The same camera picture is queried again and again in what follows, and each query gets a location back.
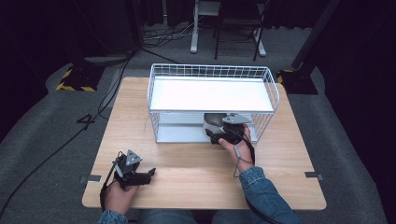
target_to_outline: wooden table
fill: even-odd
[[[147,106],[146,77],[126,77],[99,148],[92,175],[82,198],[87,207],[100,207],[99,192],[119,151],[131,149],[143,158],[137,172],[157,168],[149,185],[141,186],[134,208],[246,209],[234,164],[219,145],[155,142]],[[264,169],[292,209],[321,210],[326,207],[303,138],[281,85],[280,104],[256,148],[256,165]]]

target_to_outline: white wire basket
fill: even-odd
[[[237,113],[250,119],[259,141],[279,104],[268,67],[155,63],[148,112],[157,143],[210,143],[204,113]]]

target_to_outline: wire rack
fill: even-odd
[[[257,142],[262,136],[266,126],[274,115],[278,104],[279,94],[273,76],[268,67],[264,66],[230,66],[230,65],[200,65],[200,64],[167,64],[155,63],[151,66],[148,84],[148,111],[151,118],[157,142],[210,142],[202,131],[203,114],[205,109],[163,111],[153,110],[153,92],[156,79],[160,77],[179,78],[196,77],[202,80],[210,78],[227,78],[227,80],[242,81],[238,78],[250,78],[262,82],[265,95],[272,109],[269,111],[221,111],[238,113],[252,122],[249,123],[252,142]]]

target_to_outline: chair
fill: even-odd
[[[251,0],[222,0],[219,7],[218,24],[214,33],[216,37],[215,60],[218,58],[219,42],[251,43],[250,38],[255,42],[255,53],[253,61],[256,61],[259,51],[260,40],[262,39],[262,17],[264,11],[260,13],[257,2]],[[220,30],[251,30],[246,39],[220,39]],[[259,32],[258,41],[255,39],[255,31]]]

